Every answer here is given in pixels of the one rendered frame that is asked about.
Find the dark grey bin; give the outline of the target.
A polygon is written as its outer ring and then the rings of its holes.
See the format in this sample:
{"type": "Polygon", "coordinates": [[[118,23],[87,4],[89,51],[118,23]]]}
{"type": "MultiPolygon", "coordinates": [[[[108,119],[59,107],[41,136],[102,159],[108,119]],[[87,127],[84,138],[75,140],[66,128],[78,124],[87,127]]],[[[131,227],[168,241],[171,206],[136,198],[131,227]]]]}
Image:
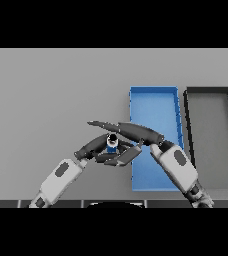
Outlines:
{"type": "Polygon", "coordinates": [[[183,93],[191,161],[214,200],[228,200],[228,86],[183,93]]]}

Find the blue pipe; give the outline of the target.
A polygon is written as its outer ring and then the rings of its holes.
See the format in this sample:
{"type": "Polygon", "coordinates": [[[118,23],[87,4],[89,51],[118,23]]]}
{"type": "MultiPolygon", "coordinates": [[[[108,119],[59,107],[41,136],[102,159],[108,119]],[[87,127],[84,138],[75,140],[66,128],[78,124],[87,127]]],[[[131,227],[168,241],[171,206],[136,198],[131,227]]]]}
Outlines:
{"type": "Polygon", "coordinates": [[[118,146],[118,138],[115,134],[110,134],[107,137],[107,152],[109,154],[115,153],[118,146]]]}

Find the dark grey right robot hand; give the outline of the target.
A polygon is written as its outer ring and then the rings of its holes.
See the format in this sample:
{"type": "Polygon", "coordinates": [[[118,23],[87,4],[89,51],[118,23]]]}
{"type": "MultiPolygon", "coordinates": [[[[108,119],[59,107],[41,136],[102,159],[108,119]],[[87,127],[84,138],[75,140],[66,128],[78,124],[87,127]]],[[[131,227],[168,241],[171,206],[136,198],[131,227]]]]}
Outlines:
{"type": "Polygon", "coordinates": [[[173,142],[164,139],[163,134],[151,128],[131,122],[119,122],[118,124],[112,124],[102,121],[88,121],[88,124],[100,127],[107,131],[116,132],[134,142],[142,140],[143,144],[146,146],[156,144],[163,152],[174,146],[173,142]]]}

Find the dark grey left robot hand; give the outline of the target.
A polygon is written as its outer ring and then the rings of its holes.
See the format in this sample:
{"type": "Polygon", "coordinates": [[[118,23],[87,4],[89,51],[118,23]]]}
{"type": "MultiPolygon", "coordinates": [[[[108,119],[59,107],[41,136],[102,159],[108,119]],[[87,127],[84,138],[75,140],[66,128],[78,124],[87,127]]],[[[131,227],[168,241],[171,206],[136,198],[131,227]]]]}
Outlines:
{"type": "Polygon", "coordinates": [[[82,159],[95,159],[96,163],[102,163],[107,166],[126,166],[135,159],[141,152],[141,144],[134,146],[131,143],[123,141],[118,137],[118,146],[115,153],[107,152],[107,137],[110,134],[103,134],[84,145],[80,150],[74,153],[78,161],[82,159]]]}

